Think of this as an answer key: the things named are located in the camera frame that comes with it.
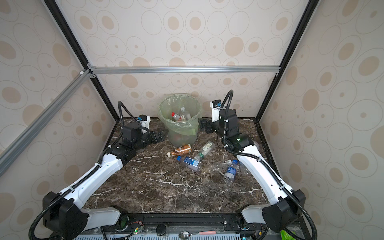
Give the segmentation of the clear bottle green cap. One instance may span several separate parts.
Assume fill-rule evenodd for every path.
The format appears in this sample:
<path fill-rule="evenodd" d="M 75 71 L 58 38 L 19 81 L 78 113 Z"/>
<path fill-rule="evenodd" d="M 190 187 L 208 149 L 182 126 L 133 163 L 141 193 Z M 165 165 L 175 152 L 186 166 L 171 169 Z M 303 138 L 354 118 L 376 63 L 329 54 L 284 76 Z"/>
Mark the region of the clear bottle green cap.
<path fill-rule="evenodd" d="M 208 154 L 210 154 L 215 149 L 215 147 L 216 145 L 213 142 L 208 141 L 201 147 L 199 152 L 195 155 L 194 159 L 198 161 L 203 160 Z"/>

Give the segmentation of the clear square bottle white cap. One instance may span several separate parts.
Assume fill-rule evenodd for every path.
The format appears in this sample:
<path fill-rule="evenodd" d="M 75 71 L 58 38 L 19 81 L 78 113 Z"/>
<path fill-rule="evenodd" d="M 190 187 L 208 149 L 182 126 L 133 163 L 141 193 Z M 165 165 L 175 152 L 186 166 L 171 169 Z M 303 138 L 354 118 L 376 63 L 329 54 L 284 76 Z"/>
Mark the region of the clear square bottle white cap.
<path fill-rule="evenodd" d="M 181 117 L 185 122 L 192 119 L 191 114 L 184 107 L 181 108 Z"/>

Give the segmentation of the white bottle red cap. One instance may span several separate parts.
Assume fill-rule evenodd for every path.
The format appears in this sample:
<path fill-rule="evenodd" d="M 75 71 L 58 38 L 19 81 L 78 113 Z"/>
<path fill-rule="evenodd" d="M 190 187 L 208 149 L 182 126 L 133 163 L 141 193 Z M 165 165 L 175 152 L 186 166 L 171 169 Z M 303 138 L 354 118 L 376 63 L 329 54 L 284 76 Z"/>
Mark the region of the white bottle red cap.
<path fill-rule="evenodd" d="M 181 122 L 182 121 L 181 116 L 176 114 L 176 113 L 174 113 L 174 112 L 172 112 L 172 117 L 175 120 L 175 122 Z"/>

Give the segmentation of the brown tea bottle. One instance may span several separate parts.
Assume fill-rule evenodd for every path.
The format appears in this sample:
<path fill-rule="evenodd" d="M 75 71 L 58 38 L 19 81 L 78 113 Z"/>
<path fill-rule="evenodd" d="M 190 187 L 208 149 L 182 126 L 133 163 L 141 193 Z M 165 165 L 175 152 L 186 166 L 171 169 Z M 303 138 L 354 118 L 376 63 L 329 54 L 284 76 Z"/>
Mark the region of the brown tea bottle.
<path fill-rule="evenodd" d="M 185 156 L 187 154 L 189 154 L 190 152 L 192 151 L 192 147 L 190 144 L 187 144 L 187 145 L 183 145 L 171 152 L 168 152 L 167 153 L 167 156 L 170 158 L 170 157 L 173 157 L 173 156 Z"/>

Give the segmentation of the crushed clear bottle blue cap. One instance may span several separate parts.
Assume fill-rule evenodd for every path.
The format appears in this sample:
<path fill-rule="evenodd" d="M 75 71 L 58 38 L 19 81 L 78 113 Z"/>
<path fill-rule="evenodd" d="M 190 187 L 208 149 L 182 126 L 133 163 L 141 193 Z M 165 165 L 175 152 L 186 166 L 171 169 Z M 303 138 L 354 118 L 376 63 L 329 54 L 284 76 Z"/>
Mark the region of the crushed clear bottle blue cap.
<path fill-rule="evenodd" d="M 231 164 L 232 164 L 231 160 L 226 160 L 224 162 L 217 162 L 210 166 L 209 171 L 211 173 L 226 171 L 227 168 L 231 166 Z"/>

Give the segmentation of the blue label bottle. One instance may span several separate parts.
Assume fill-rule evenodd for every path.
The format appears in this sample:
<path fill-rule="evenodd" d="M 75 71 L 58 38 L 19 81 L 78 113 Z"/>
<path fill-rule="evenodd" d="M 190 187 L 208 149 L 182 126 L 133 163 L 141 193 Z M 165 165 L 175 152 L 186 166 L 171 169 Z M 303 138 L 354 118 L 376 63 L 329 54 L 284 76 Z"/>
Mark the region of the blue label bottle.
<path fill-rule="evenodd" d="M 195 160 L 190 157 L 182 157 L 182 156 L 177 156 L 177 161 L 181 163 L 182 165 L 186 166 L 187 168 L 198 172 L 200 170 L 200 161 Z"/>

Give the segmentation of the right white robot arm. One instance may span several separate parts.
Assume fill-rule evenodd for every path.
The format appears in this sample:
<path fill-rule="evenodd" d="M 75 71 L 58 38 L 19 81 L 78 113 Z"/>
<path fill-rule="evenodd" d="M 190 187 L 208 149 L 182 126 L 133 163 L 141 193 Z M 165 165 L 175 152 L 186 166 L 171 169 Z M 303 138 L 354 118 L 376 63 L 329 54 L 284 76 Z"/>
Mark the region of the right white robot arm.
<path fill-rule="evenodd" d="M 262 157 L 257 143 L 239 131 L 235 110 L 213 107 L 206 132 L 216 133 L 221 138 L 225 149 L 248 169 L 267 196 L 269 204 L 243 208 L 242 220 L 247 224 L 266 224 L 279 233 L 301 216 L 305 194 L 301 190 L 295 191 L 283 181 Z"/>

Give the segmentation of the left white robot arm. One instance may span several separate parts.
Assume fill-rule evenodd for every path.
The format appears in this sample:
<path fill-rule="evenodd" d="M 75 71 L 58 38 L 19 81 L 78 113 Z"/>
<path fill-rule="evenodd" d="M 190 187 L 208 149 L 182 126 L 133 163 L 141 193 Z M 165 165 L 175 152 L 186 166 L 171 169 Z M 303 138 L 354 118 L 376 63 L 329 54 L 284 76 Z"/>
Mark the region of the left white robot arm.
<path fill-rule="evenodd" d="M 118 207 L 86 210 L 85 203 L 106 180 L 134 158 L 139 150 L 165 141 L 168 132 L 166 129 L 151 131 L 139 122 L 123 126 L 117 141 L 107 147 L 88 172 L 59 193 L 50 192 L 43 198 L 43 211 L 31 225 L 29 238 L 36 239 L 35 227 L 39 222 L 56 233 L 53 240 L 72 240 L 84 231 L 116 225 L 124 210 Z"/>

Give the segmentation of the clear bottle blue cap right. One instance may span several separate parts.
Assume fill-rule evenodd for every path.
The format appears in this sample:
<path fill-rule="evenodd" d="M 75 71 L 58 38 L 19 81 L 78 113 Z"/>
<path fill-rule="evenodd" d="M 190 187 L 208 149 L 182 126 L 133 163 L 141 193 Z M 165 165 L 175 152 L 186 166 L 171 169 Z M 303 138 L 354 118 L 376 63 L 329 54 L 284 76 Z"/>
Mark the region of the clear bottle blue cap right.
<path fill-rule="evenodd" d="M 223 177 L 224 182 L 227 185 L 231 185 L 235 181 L 235 178 L 238 172 L 239 172 L 239 161 L 238 160 L 227 161 L 227 170 Z"/>

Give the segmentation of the black round knob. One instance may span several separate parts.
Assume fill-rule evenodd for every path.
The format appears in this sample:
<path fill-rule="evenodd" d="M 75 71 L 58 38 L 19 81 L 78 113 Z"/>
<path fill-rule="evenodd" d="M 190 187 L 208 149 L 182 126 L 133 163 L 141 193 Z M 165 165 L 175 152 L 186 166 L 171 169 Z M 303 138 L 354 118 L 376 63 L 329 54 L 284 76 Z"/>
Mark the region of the black round knob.
<path fill-rule="evenodd" d="M 157 236 L 162 237 L 162 236 L 165 236 L 166 233 L 167 233 L 167 225 L 159 224 L 156 227 L 156 234 L 157 234 Z"/>

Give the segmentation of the green packet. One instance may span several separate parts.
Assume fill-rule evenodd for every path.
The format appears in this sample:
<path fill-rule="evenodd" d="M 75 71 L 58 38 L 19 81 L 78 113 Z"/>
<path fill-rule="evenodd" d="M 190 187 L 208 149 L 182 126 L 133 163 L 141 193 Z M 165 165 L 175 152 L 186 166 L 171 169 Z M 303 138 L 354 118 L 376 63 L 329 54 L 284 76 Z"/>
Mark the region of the green packet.
<path fill-rule="evenodd" d="M 281 231 L 281 240 L 295 240 L 291 235 L 289 235 L 286 231 Z"/>

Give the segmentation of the left slanted aluminium bar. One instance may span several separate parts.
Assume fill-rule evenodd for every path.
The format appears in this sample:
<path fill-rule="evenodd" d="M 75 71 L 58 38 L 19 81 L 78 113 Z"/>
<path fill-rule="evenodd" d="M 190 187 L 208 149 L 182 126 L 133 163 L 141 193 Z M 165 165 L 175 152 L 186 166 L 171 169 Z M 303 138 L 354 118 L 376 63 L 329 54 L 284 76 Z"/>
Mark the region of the left slanted aluminium bar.
<path fill-rule="evenodd" d="M 83 70 L 42 113 L 10 144 L 1 155 L 1 175 L 3 175 L 25 148 L 35 139 L 49 121 L 60 111 L 75 91 L 89 79 L 90 70 Z"/>

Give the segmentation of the horizontal aluminium frame bar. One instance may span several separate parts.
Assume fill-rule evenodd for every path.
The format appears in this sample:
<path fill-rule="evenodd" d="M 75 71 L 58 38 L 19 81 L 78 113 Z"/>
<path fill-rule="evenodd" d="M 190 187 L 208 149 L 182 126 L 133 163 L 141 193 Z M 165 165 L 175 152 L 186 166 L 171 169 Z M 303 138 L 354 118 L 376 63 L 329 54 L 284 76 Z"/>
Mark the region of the horizontal aluminium frame bar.
<path fill-rule="evenodd" d="M 94 74 L 278 73 L 279 66 L 90 67 Z"/>

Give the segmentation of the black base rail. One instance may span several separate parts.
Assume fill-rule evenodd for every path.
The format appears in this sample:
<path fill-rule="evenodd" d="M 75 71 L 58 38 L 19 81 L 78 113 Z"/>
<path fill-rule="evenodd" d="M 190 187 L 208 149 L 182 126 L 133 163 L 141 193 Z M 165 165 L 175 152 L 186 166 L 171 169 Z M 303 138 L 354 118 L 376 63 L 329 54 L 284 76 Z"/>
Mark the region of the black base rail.
<path fill-rule="evenodd" d="M 165 236 L 156 234 L 159 224 L 167 225 Z M 191 240 L 281 240 L 281 234 L 265 224 L 247 224 L 237 213 L 124 214 L 115 226 L 83 232 L 79 240 L 179 240 L 178 234 L 216 231 L 215 235 L 193 235 Z"/>

